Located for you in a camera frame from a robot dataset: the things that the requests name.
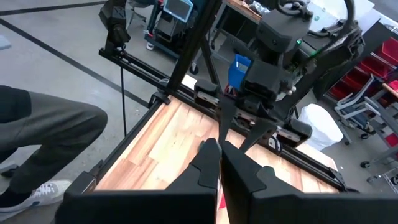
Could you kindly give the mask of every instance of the wooden tabletop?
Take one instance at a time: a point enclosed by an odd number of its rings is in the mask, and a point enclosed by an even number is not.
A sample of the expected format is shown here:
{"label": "wooden tabletop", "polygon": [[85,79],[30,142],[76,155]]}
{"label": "wooden tabletop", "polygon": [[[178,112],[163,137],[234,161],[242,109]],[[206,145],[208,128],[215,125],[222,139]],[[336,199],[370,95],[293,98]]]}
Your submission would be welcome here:
{"label": "wooden tabletop", "polygon": [[383,83],[382,86],[385,90],[387,90],[389,93],[393,94],[396,98],[398,98],[398,91],[391,88],[387,83]]}
{"label": "wooden tabletop", "polygon": [[[181,101],[170,97],[132,140],[101,179],[96,190],[165,189],[195,157],[202,140],[217,138],[218,123]],[[240,146],[244,137],[229,131],[227,140]],[[298,150],[336,169],[333,159],[314,148]],[[255,145],[246,153],[262,166],[275,169],[278,178],[304,192],[337,192],[285,159]],[[226,209],[219,209],[217,223],[228,224]]]}
{"label": "wooden tabletop", "polygon": [[232,7],[235,11],[238,11],[244,16],[250,18],[253,22],[259,23],[261,16],[249,8],[249,6],[241,0],[223,0],[229,7]]}

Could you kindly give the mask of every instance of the white plastic bag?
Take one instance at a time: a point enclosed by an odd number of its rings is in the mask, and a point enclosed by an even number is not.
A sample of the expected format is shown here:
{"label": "white plastic bag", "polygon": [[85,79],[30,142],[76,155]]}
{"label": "white plastic bag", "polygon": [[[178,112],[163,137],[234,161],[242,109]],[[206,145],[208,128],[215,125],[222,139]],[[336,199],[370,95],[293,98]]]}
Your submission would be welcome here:
{"label": "white plastic bag", "polygon": [[298,120],[312,127],[312,135],[304,144],[308,144],[318,151],[343,139],[343,133],[335,120],[321,106],[312,103],[303,107]]}

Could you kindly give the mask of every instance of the white sneaker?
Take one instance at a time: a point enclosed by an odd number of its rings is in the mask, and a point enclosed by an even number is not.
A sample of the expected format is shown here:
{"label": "white sneaker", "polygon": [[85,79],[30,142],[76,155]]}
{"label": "white sneaker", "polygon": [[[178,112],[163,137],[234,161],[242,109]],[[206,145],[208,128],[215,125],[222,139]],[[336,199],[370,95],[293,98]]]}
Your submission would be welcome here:
{"label": "white sneaker", "polygon": [[21,213],[28,208],[51,205],[62,201],[63,193],[72,182],[69,180],[50,180],[36,189],[32,195],[19,205],[0,208],[0,222]]}

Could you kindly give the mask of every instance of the gray floor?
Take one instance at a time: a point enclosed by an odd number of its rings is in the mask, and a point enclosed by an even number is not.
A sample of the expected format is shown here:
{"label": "gray floor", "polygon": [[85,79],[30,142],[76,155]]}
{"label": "gray floor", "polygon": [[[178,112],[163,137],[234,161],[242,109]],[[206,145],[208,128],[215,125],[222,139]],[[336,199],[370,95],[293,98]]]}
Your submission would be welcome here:
{"label": "gray floor", "polygon": [[[0,11],[64,4],[62,2],[64,1],[1,0]],[[94,2],[94,0],[68,1],[69,4],[81,2]],[[4,16],[2,19],[80,62],[115,84],[120,85],[119,68],[98,55],[98,49],[104,45],[106,37],[106,30],[98,18],[99,9],[100,6],[91,6]],[[150,9],[143,9],[139,12],[148,16]],[[175,65],[174,61],[159,52],[146,50],[146,42],[143,39],[142,30],[142,27],[134,25],[130,28],[132,40],[127,50],[166,74],[170,74]],[[73,180],[81,171],[89,170],[100,159],[105,158],[122,140],[121,95],[116,90],[3,26],[0,26],[0,34],[5,35],[12,42],[11,49],[0,52],[1,84],[61,96],[71,100],[84,101],[97,105],[108,113],[109,123],[103,135],[54,177],[55,179]],[[217,60],[215,63],[221,82],[225,84],[228,66]],[[208,78],[203,60],[199,61],[199,66],[200,73],[198,77]],[[125,76],[127,90],[141,98],[148,100],[151,94],[155,92],[153,86],[134,75],[126,73]],[[299,109],[313,102],[315,102],[315,98],[309,94],[300,102]],[[127,99],[126,103],[127,125],[130,129],[146,112],[146,109],[130,99]],[[370,175],[384,172],[387,169],[386,166],[373,166],[368,170],[359,167],[361,161],[371,159],[386,147],[383,146],[382,141],[377,137],[362,141],[355,137],[359,136],[358,132],[352,130],[350,133],[354,140],[351,146],[338,143],[325,149],[324,153],[335,159],[349,186],[367,193],[383,191],[390,194],[391,191],[383,181],[375,182],[372,185],[365,181]],[[31,146],[19,149],[11,159],[20,164],[37,148],[38,146]],[[0,190],[6,187],[7,181],[0,179]],[[4,223],[49,223],[55,209],[56,206],[32,209]]]}

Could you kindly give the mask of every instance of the shoelace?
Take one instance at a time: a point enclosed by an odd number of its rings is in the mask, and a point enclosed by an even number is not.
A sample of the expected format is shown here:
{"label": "shoelace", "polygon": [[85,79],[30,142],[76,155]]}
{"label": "shoelace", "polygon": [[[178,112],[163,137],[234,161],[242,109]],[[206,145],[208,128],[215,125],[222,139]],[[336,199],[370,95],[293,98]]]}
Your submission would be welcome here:
{"label": "shoelace", "polygon": [[50,193],[54,193],[54,187],[52,184],[42,184],[36,191],[34,192],[34,197],[41,197],[44,195],[48,195]]}

